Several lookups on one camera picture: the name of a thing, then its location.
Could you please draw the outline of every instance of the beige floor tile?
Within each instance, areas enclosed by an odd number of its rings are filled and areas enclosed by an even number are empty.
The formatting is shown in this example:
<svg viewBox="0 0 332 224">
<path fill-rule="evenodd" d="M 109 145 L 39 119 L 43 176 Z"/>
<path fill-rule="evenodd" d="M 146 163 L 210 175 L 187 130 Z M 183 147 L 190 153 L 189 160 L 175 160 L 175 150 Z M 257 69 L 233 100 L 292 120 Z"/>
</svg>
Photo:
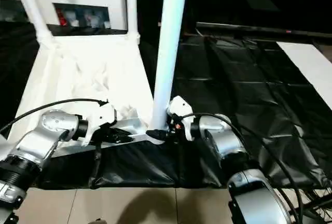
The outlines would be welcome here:
<svg viewBox="0 0 332 224">
<path fill-rule="evenodd" d="M 232 224 L 226 189 L 177 189 L 179 224 Z"/>
<path fill-rule="evenodd" d="M 69 224 L 86 224 L 98 218 L 107 224 L 176 224 L 175 190 L 78 190 Z"/>
<path fill-rule="evenodd" d="M 16 211 L 19 224 L 66 224 L 76 190 L 29 189 Z"/>
</svg>

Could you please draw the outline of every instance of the cable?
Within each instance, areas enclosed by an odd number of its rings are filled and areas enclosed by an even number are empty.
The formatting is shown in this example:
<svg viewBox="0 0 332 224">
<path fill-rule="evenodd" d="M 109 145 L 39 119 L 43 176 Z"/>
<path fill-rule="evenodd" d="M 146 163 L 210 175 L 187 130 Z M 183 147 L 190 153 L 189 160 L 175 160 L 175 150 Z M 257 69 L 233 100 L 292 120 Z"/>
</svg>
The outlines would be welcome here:
<svg viewBox="0 0 332 224">
<path fill-rule="evenodd" d="M 294 208 L 294 205 L 290 201 L 289 197 L 286 195 L 285 191 L 283 191 L 281 188 L 277 188 L 277 191 L 282 195 L 282 197 L 285 199 L 287 205 L 290 207 L 290 210 L 292 211 L 292 214 L 295 218 L 295 223 L 300 223 L 299 217 L 297 216 L 296 210 Z"/>
<path fill-rule="evenodd" d="M 183 120 L 184 118 L 187 117 L 191 117 L 191 116 L 211 116 L 211 117 L 215 117 L 217 119 L 220 119 L 221 121 L 227 123 L 235 132 L 236 136 L 238 136 L 238 138 L 243 142 L 243 144 L 245 144 L 244 142 L 244 138 L 243 135 L 241 134 L 241 132 L 239 131 L 239 129 L 237 129 L 230 121 L 228 121 L 227 119 L 219 116 L 219 115 L 215 115 L 215 114 L 209 114 L 209 113 L 192 113 L 192 114 L 187 114 L 184 116 L 179 117 L 179 120 Z M 251 133 L 253 136 L 255 136 L 255 138 L 257 138 L 257 140 L 259 140 L 259 142 L 261 143 L 261 145 L 265 148 L 265 150 L 269 153 L 269 155 L 274 159 L 274 161 L 279 165 L 279 167 L 281 168 L 281 170 L 284 172 L 285 176 L 288 178 L 290 185 L 293 187 L 293 189 L 295 190 L 295 194 L 296 194 L 296 198 L 298 201 L 298 205 L 299 205 L 299 214 L 298 214 L 298 219 L 299 219 L 299 224 L 302 224 L 302 220 L 303 220 L 303 202 L 302 202 L 302 198 L 301 198 L 301 194 L 299 191 L 299 188 L 297 187 L 296 183 L 294 182 L 292 176 L 290 175 L 290 173 L 288 172 L 288 170 L 286 169 L 286 167 L 282 164 L 282 162 L 280 161 L 279 158 L 276 157 L 276 155 L 273 153 L 273 151 L 270 149 L 269 146 L 267 146 L 267 144 L 265 144 L 265 142 L 263 141 L 263 138 L 260 137 L 258 134 L 256 134 L 255 132 L 253 132 L 252 130 L 250 130 L 249 128 L 240 125 L 240 127 L 244 130 L 246 130 L 247 132 Z"/>
<path fill-rule="evenodd" d="M 50 106 L 55 106 L 55 105 L 59 105 L 59 104 L 62 104 L 62 103 L 68 103 L 68 102 L 97 102 L 99 105 L 104 105 L 106 104 L 106 102 L 104 101 L 100 101 L 100 100 L 95 100 L 95 99 L 69 99 L 69 100 L 63 100 L 63 101 L 56 101 L 56 102 L 53 102 L 53 103 L 50 103 L 50 104 L 46 104 L 44 106 L 40 106 L 38 108 L 35 108 L 35 109 L 32 109 L 30 111 L 27 111 L 25 114 L 22 114 L 16 118 L 14 118 L 11 122 L 9 122 L 8 124 L 6 124 L 4 127 L 2 127 L 0 129 L 0 133 L 2 133 L 4 130 L 6 130 L 7 128 L 11 127 L 14 123 L 16 123 L 17 121 L 19 121 L 20 119 L 23 119 L 24 117 L 30 115 L 30 114 L 33 114 L 39 110 L 42 110 L 42 109 L 45 109 L 47 107 L 50 107 Z"/>
</svg>

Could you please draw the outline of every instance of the white metal frame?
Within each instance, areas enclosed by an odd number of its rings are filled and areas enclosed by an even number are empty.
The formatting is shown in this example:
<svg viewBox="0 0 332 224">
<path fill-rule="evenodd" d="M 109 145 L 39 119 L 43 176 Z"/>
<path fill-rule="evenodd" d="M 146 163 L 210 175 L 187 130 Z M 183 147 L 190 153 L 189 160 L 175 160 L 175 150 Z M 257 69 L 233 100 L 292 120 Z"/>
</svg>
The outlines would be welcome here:
<svg viewBox="0 0 332 224">
<path fill-rule="evenodd" d="M 42 17 L 36 0 L 24 0 L 24 6 L 29 8 L 32 22 L 36 28 L 38 41 L 51 41 L 52 35 Z M 136 38 L 137 31 L 137 0 L 127 0 L 128 37 Z M 170 102 L 175 61 L 177 55 L 179 34 L 181 30 L 182 15 L 185 0 L 164 0 L 160 43 L 158 52 L 158 65 L 153 106 L 153 118 L 150 129 L 166 129 L 167 107 Z"/>
</svg>

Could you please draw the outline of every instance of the silver robotic arm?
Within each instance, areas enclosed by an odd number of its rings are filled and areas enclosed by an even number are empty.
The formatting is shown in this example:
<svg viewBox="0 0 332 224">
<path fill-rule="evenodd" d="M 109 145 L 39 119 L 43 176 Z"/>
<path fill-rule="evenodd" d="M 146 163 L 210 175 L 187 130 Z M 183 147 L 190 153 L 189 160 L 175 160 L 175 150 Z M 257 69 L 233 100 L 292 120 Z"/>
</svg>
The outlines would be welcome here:
<svg viewBox="0 0 332 224">
<path fill-rule="evenodd" d="M 286 207 L 260 170 L 258 162 L 249 156 L 227 123 L 202 116 L 193 120 L 190 129 L 192 137 L 204 139 L 225 174 L 224 183 L 232 198 L 229 208 L 233 223 L 291 223 Z"/>
<path fill-rule="evenodd" d="M 177 105 L 188 108 L 181 115 L 191 111 L 191 107 L 182 101 Z M 176 124 L 175 128 L 185 131 L 190 141 L 196 137 L 203 138 L 218 161 L 232 198 L 229 207 L 234 223 L 291 223 L 287 209 L 261 172 L 259 164 L 251 159 L 226 122 L 202 116 L 183 120 L 182 127 Z M 7 158 L 0 161 L 0 224 L 17 223 L 18 217 L 12 211 L 20 207 L 26 191 L 47 166 L 58 143 L 85 137 L 87 130 L 86 120 L 60 110 L 50 110 L 41 116 L 37 127 L 26 133 Z M 148 131 L 147 135 L 159 132 Z M 174 135 L 174 129 L 170 128 L 169 133 Z"/>
<path fill-rule="evenodd" d="M 35 129 L 26 133 L 0 162 L 0 224 L 17 223 L 13 209 L 47 165 L 59 141 L 84 137 L 88 123 L 60 110 L 45 112 Z"/>
</svg>

